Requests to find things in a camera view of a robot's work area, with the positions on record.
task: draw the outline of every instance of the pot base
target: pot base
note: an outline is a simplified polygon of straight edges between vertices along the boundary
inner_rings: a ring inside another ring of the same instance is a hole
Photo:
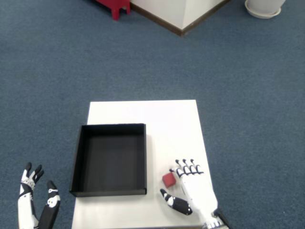
[[[247,11],[249,14],[251,14],[252,16],[256,17],[256,18],[260,18],[260,19],[269,19],[269,18],[273,18],[274,16],[276,15],[279,15],[280,12],[282,11],[281,8],[279,8],[274,14],[261,14],[261,13],[257,13],[257,12],[254,12],[253,10],[251,10],[249,7],[248,7],[248,0],[246,0],[244,2],[244,6],[246,7]]]

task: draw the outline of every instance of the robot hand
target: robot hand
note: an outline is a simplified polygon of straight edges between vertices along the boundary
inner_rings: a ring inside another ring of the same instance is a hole
[[[227,225],[226,219],[218,209],[218,202],[207,175],[201,170],[200,165],[194,160],[176,160],[179,167],[170,171],[177,174],[187,201],[175,198],[161,189],[161,193],[167,204],[173,209],[189,215],[196,212],[204,229],[223,228]]]
[[[23,171],[18,199],[19,229],[52,229],[55,222],[61,198],[52,181],[47,184],[48,201],[41,218],[38,221],[35,214],[33,191],[36,183],[43,175],[42,166],[39,165],[30,175],[31,163],[29,162]]]

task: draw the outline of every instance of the red block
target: red block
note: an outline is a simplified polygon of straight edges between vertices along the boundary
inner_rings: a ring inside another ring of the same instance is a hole
[[[162,177],[162,180],[166,187],[170,187],[170,186],[176,184],[176,179],[172,173],[165,174]]]
[[[97,0],[99,3],[107,6],[111,9],[112,18],[114,20],[119,19],[120,8],[126,7],[126,13],[130,13],[130,2],[129,0]]]

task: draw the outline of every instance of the robot finger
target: robot finger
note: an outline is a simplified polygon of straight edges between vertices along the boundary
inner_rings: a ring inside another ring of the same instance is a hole
[[[52,181],[49,181],[47,186],[48,186],[48,201],[46,206],[44,206],[44,209],[42,211],[39,220],[38,226],[40,229],[53,228],[61,202],[61,198],[54,183]]]
[[[197,170],[197,172],[198,172],[199,174],[204,173],[204,172],[201,170],[200,165],[195,164],[195,162],[194,162],[193,159],[191,159],[191,162],[193,163],[193,165],[195,166],[195,168],[196,168],[196,170]]]
[[[189,167],[184,163],[184,161],[176,160],[176,163],[183,169],[186,175],[191,174]]]
[[[190,171],[193,175],[198,174],[193,163],[191,163],[189,160],[185,160],[185,159],[183,159],[183,162],[188,166],[188,168],[190,169]]]
[[[32,168],[32,164],[31,164],[31,162],[28,162],[24,168],[21,180],[25,180],[25,179],[29,178],[31,168]]]
[[[40,177],[43,175],[43,173],[44,173],[44,171],[42,170],[34,176],[33,180],[35,183],[37,183],[37,181],[40,179]]]
[[[30,174],[30,179],[35,179],[35,176],[37,173],[39,173],[39,171],[41,170],[42,165],[39,165],[31,174]]]
[[[171,168],[170,172],[174,172],[178,175],[178,177],[180,178],[182,175],[184,175],[185,173],[182,171],[182,169],[180,168]]]
[[[168,194],[164,189],[160,189],[160,192],[163,198],[165,199],[167,205],[170,206],[172,209],[175,209],[176,211],[179,211],[185,215],[190,215],[192,213],[190,205],[186,200],[173,197]]]

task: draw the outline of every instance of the white wall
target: white wall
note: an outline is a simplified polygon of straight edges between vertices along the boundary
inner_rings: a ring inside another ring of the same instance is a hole
[[[187,0],[131,0],[131,2],[168,23],[183,28]]]
[[[182,29],[222,1],[223,0],[186,0]]]
[[[168,23],[184,29],[223,0],[131,0]]]

